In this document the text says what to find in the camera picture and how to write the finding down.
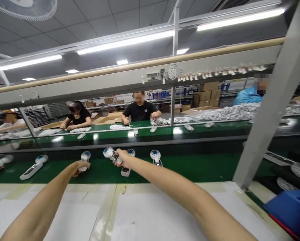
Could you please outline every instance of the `man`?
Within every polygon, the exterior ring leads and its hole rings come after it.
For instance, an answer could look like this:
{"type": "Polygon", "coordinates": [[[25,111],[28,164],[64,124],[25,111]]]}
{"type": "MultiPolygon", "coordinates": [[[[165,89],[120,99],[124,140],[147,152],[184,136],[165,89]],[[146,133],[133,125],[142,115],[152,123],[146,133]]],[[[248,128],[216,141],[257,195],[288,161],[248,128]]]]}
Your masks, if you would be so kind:
{"type": "Polygon", "coordinates": [[[240,91],[234,101],[234,105],[242,103],[259,103],[263,100],[268,89],[268,80],[261,79],[251,88],[240,91]]]}
{"type": "Polygon", "coordinates": [[[161,116],[161,112],[151,103],[144,100],[144,91],[138,91],[134,93],[134,102],[128,105],[121,119],[124,125],[130,125],[127,117],[131,116],[132,121],[144,121],[150,120],[150,116],[158,118],[161,116]]]}

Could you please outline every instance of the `display screen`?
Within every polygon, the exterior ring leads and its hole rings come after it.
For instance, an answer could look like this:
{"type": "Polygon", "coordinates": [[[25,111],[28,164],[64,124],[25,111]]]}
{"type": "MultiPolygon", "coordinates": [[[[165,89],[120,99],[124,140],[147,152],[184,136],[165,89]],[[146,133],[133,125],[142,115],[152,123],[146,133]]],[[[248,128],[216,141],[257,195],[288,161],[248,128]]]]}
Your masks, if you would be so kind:
{"type": "Polygon", "coordinates": [[[33,171],[35,168],[37,168],[37,164],[31,166],[23,175],[29,174],[31,171],[33,171]]]}

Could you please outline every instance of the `hand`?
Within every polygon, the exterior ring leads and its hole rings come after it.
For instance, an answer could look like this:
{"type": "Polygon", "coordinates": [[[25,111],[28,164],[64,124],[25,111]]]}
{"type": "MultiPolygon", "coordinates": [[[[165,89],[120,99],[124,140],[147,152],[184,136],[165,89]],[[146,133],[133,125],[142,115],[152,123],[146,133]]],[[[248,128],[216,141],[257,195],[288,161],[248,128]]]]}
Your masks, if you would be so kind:
{"type": "Polygon", "coordinates": [[[128,126],[128,125],[130,125],[130,122],[129,122],[128,119],[125,119],[125,120],[123,121],[123,124],[124,124],[125,126],[128,126]]]}
{"type": "Polygon", "coordinates": [[[77,177],[80,173],[82,173],[82,171],[79,171],[78,169],[81,167],[87,167],[88,169],[90,168],[91,163],[87,162],[87,161],[76,161],[72,164],[70,164],[70,166],[72,167],[72,173],[71,176],[72,177],[77,177]]]}
{"type": "Polygon", "coordinates": [[[71,130],[74,130],[74,129],[76,129],[77,128],[77,126],[75,126],[75,125],[73,125],[73,126],[68,126],[67,127],[67,130],[68,131],[71,131],[71,130]]]}
{"type": "Polygon", "coordinates": [[[66,124],[64,122],[61,124],[60,129],[62,130],[66,129],[66,124]]]}
{"type": "Polygon", "coordinates": [[[151,116],[152,116],[152,119],[155,119],[155,118],[158,118],[158,117],[159,117],[159,114],[158,114],[157,112],[153,112],[153,113],[151,114],[151,116]]]}
{"type": "Polygon", "coordinates": [[[119,155],[120,159],[123,162],[120,165],[118,165],[115,161],[113,161],[112,163],[118,167],[124,166],[126,168],[131,168],[129,161],[132,157],[128,154],[128,152],[125,150],[117,149],[116,153],[119,155]]]}

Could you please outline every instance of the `black hair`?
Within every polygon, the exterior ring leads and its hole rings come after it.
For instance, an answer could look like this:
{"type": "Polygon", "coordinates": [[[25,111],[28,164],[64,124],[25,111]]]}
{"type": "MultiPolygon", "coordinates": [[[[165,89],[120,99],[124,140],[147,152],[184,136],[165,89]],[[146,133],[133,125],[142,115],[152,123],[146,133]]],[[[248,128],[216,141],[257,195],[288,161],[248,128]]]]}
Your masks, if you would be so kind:
{"type": "Polygon", "coordinates": [[[82,115],[82,113],[89,113],[88,110],[84,107],[84,105],[82,104],[81,101],[79,100],[75,100],[75,101],[71,101],[68,105],[67,105],[69,111],[71,112],[75,112],[77,110],[80,111],[80,115],[82,115]]]}

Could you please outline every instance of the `woman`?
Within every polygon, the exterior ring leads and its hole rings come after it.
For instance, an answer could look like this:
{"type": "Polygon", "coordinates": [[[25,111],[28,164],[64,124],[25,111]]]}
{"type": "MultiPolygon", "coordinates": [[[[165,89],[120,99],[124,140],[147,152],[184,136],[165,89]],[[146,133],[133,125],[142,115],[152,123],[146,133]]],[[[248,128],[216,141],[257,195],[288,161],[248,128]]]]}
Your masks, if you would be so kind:
{"type": "Polygon", "coordinates": [[[3,119],[4,124],[0,125],[0,132],[18,132],[26,130],[26,124],[22,118],[10,110],[5,110],[0,114],[0,119],[3,119]]]}
{"type": "Polygon", "coordinates": [[[67,116],[60,126],[60,129],[71,131],[73,129],[91,126],[91,114],[86,110],[81,101],[72,101],[67,107],[71,114],[67,116]]]}

